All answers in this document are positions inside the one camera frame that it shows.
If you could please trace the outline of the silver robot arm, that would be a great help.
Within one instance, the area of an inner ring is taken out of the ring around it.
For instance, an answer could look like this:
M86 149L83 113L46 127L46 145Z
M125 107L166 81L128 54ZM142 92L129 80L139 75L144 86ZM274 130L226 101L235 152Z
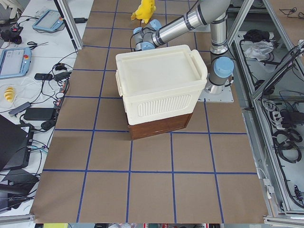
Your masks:
M219 25L224 32L228 5L227 0L206 0L165 26L153 20L135 28L133 37L139 54L128 76L129 92L186 88L200 93L207 83L207 67L198 52L187 45L160 46L199 26Z

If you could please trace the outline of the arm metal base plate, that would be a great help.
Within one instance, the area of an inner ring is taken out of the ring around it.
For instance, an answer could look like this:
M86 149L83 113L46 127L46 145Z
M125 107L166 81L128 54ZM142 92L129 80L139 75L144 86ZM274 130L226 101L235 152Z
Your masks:
M198 102L233 103L234 98L229 78L226 78L224 85L217 86L209 81L209 75L210 73L208 73L205 89L199 95Z

